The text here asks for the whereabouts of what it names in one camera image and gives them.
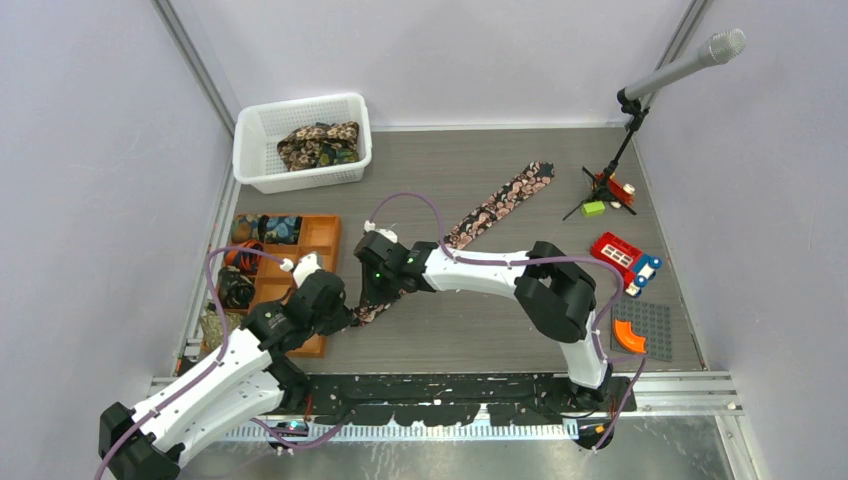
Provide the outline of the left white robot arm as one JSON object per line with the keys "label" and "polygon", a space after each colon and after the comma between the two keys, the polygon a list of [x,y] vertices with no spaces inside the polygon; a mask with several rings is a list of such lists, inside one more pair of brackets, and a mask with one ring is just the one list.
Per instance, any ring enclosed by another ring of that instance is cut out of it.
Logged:
{"label": "left white robot arm", "polygon": [[96,478],[176,479],[232,428],[305,405],[307,378],[287,355],[350,324],[345,286],[317,253],[280,266],[292,275],[292,293],[256,305],[212,353],[158,393],[102,412]]}

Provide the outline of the black pink floral tie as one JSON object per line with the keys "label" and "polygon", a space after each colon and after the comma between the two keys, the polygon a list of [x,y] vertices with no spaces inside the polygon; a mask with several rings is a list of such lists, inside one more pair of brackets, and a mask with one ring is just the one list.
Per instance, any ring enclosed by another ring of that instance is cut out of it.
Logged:
{"label": "black pink floral tie", "polygon": [[[464,249],[523,202],[544,189],[554,177],[552,163],[531,162],[455,224],[442,236],[442,242],[451,249]],[[398,290],[393,297],[385,301],[366,300],[362,294],[359,305],[352,309],[351,326],[361,327],[371,323],[407,294],[407,291]]]}

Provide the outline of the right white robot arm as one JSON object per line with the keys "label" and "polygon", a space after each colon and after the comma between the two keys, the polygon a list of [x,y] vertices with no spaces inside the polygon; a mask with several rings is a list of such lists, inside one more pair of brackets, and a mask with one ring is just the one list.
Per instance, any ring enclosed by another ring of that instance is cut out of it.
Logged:
{"label": "right white robot arm", "polygon": [[553,244],[538,241],[511,253],[423,241],[406,248],[392,231],[377,229],[363,235],[354,255],[362,266],[361,298],[369,306],[416,292],[471,291],[517,301],[535,329],[559,344],[574,403],[591,411],[610,398],[609,363],[592,332],[596,283]]}

